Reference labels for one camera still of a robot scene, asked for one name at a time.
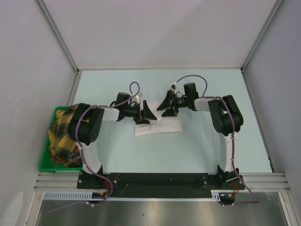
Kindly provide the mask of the white long sleeve shirt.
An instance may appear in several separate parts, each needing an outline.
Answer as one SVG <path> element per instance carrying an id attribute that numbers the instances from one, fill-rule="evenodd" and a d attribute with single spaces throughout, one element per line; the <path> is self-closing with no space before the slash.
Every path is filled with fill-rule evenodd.
<path id="1" fill-rule="evenodd" d="M 135 125 L 135 136 L 146 136 L 183 131 L 181 118 L 179 116 L 162 117 L 162 113 L 157 111 L 159 104 L 159 101 L 148 102 L 148 107 L 157 117 L 157 120 L 149 120 L 150 124 Z"/>

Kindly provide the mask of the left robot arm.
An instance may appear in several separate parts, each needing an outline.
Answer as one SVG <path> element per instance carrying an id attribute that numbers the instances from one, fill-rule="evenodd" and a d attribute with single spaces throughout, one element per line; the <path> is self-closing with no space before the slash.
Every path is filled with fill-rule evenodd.
<path id="1" fill-rule="evenodd" d="M 95 144 L 101 125 L 104 121 L 121 121 L 126 117 L 132 118 L 136 125 L 149 125 L 157 120 L 145 100 L 140 103 L 135 96 L 119 92 L 110 106 L 80 103 L 68 124 L 67 132 L 79 149 L 83 170 L 89 174 L 87 182 L 93 188 L 101 187 L 104 182 Z"/>

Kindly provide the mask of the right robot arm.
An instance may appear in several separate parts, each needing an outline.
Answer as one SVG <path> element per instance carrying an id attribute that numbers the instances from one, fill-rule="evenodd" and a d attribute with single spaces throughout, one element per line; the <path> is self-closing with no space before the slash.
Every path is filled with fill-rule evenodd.
<path id="1" fill-rule="evenodd" d="M 244 123 L 243 116 L 232 95 L 200 97 L 195 83 L 184 84 L 184 94 L 179 94 L 177 84 L 171 86 L 157 107 L 162 117 L 176 117 L 180 108 L 209 112 L 213 127 L 220 139 L 220 163 L 214 182 L 222 189 L 237 189 L 239 170 L 236 168 L 235 148 L 237 133 Z"/>

